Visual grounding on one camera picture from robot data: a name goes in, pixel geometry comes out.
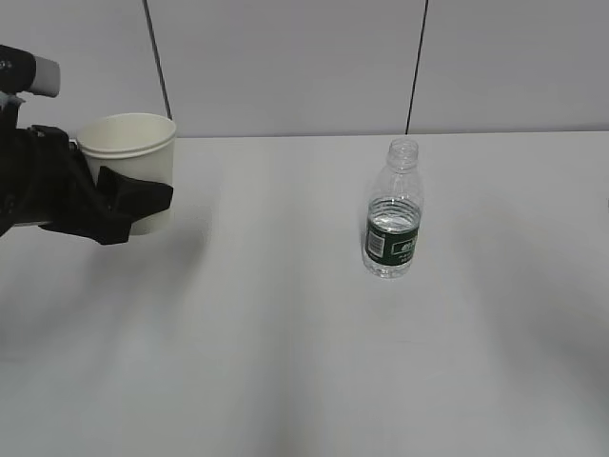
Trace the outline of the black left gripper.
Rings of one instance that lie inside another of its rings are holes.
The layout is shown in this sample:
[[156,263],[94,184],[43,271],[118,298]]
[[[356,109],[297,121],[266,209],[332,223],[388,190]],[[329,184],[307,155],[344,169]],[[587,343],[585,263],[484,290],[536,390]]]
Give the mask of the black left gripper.
[[1,133],[1,232],[19,225],[88,238],[128,241],[133,225],[170,208],[173,187],[107,167],[93,181],[82,152],[55,127]]

